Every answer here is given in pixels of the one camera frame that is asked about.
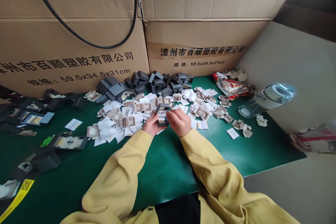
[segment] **white wall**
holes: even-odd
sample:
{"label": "white wall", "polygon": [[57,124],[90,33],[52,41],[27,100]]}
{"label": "white wall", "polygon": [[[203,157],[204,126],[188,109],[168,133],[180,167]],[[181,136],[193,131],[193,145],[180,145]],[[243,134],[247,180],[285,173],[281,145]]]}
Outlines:
{"label": "white wall", "polygon": [[270,22],[240,68],[258,91],[273,82],[297,89],[292,101],[268,112],[286,133],[336,118],[336,43]]}

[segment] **hand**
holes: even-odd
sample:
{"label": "hand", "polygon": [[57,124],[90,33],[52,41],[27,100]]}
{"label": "hand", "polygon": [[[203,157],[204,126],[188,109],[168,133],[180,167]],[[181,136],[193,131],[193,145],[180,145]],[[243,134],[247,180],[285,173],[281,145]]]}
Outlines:
{"label": "hand", "polygon": [[152,137],[155,137],[156,133],[159,131],[166,129],[167,127],[158,127],[158,121],[159,115],[153,113],[145,122],[145,124],[142,127],[142,131],[150,134]]}
{"label": "hand", "polygon": [[191,130],[191,118],[182,109],[170,110],[166,116],[171,128],[179,137],[184,137]]}

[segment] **yellow jacket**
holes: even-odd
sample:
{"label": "yellow jacket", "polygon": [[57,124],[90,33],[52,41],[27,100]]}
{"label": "yellow jacket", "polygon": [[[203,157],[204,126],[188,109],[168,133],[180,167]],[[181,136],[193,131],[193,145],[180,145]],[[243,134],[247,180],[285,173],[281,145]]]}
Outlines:
{"label": "yellow jacket", "polygon": [[[82,199],[83,211],[61,223],[158,223],[153,207],[131,214],[142,169],[153,137],[137,131],[106,162]],[[201,223],[298,223],[269,197],[248,193],[236,167],[195,129],[181,138],[184,151],[206,191],[199,192]]]}

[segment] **gray floor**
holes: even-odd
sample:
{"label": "gray floor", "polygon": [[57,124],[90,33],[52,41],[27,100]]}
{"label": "gray floor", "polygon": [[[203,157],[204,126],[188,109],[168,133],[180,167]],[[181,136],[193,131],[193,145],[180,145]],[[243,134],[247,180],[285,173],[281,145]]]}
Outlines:
{"label": "gray floor", "polygon": [[262,192],[302,224],[336,223],[336,155],[307,158],[244,178],[248,192]]}

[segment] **person's right hand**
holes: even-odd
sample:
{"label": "person's right hand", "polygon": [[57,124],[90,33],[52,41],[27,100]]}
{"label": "person's right hand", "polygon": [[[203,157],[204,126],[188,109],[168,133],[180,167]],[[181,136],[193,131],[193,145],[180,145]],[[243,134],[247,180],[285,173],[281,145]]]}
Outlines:
{"label": "person's right hand", "polygon": [[167,119],[171,128],[179,137],[184,137],[191,130],[191,117],[182,109],[173,109],[167,112]]}

